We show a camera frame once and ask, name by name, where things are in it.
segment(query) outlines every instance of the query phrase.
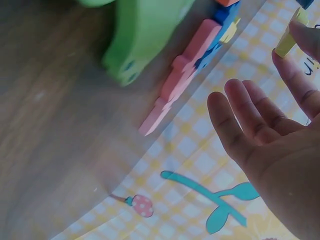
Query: printed flower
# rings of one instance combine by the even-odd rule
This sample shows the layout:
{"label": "printed flower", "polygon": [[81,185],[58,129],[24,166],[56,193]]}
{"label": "printed flower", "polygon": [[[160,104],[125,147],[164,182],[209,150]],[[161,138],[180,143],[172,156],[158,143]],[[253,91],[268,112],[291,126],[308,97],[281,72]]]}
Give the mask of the printed flower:
{"label": "printed flower", "polygon": [[247,219],[247,228],[236,226],[233,235],[223,235],[221,240],[298,240],[268,210],[267,216],[251,215]]}

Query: green toy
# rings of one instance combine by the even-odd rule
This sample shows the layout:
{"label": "green toy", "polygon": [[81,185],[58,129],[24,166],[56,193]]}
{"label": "green toy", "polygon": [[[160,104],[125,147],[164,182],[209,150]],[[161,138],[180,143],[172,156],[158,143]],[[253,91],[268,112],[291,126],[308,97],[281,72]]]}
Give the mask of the green toy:
{"label": "green toy", "polygon": [[[79,0],[101,6],[112,0]],[[121,85],[132,83],[166,46],[195,0],[117,0],[116,32],[102,64]]]}
{"label": "green toy", "polygon": [[89,8],[101,7],[103,5],[107,5],[115,0],[78,0],[82,5]]}

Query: play mat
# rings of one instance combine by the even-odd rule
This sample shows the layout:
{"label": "play mat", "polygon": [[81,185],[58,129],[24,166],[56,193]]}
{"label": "play mat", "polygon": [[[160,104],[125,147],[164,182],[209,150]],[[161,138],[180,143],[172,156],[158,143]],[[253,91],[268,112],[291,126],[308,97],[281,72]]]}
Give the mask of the play mat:
{"label": "play mat", "polygon": [[[227,156],[206,102],[212,91],[224,91],[228,79],[251,79],[288,117],[308,123],[271,60],[298,6],[294,0],[267,0],[113,197],[52,240],[296,239]],[[319,27],[319,9],[319,1],[307,9],[309,26]],[[290,54],[310,81],[320,77],[310,57],[298,48]]]}

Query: hand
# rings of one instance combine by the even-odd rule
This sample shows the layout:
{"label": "hand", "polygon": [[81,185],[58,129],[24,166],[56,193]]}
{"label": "hand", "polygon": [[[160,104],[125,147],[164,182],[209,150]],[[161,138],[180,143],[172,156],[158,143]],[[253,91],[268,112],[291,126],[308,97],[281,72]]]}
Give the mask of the hand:
{"label": "hand", "polygon": [[[303,51],[320,61],[320,29],[293,22],[290,33]],[[229,80],[229,102],[214,92],[208,110],[226,152],[270,210],[298,238],[315,240],[320,236],[320,92],[289,57],[282,59],[273,51],[272,59],[311,119],[309,126],[288,119],[249,80]]]}

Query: pink foam piece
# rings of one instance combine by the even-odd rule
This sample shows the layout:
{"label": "pink foam piece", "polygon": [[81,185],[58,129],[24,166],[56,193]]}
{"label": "pink foam piece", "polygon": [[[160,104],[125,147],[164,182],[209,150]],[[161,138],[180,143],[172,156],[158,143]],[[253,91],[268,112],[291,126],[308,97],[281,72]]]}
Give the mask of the pink foam piece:
{"label": "pink foam piece", "polygon": [[172,63],[173,70],[165,80],[160,97],[144,120],[139,132],[147,136],[152,133],[168,114],[172,104],[182,95],[197,70],[195,63],[200,59],[219,33],[221,26],[211,19],[205,19],[196,31],[189,45]]}
{"label": "pink foam piece", "polygon": [[173,68],[179,69],[182,72],[192,68],[196,61],[205,54],[221,28],[222,26],[212,19],[203,20],[190,43],[182,53],[182,56],[187,59],[184,61],[185,64],[177,64],[177,59],[175,59],[172,63]]}
{"label": "pink foam piece", "polygon": [[143,136],[151,134],[159,126],[171,109],[171,103],[159,97],[154,104],[154,108],[149,113],[148,117],[143,121],[139,128],[139,133]]}
{"label": "pink foam piece", "polygon": [[196,75],[197,70],[193,68],[191,74],[187,79],[183,79],[178,83],[177,95],[173,96],[171,101],[166,101],[163,98],[159,97],[154,104],[154,108],[148,115],[148,117],[143,121],[142,125],[139,128],[139,132],[143,136],[147,136],[154,132],[165,116],[171,109],[172,104],[181,96],[181,94],[186,90],[188,85],[191,83],[192,79]]}

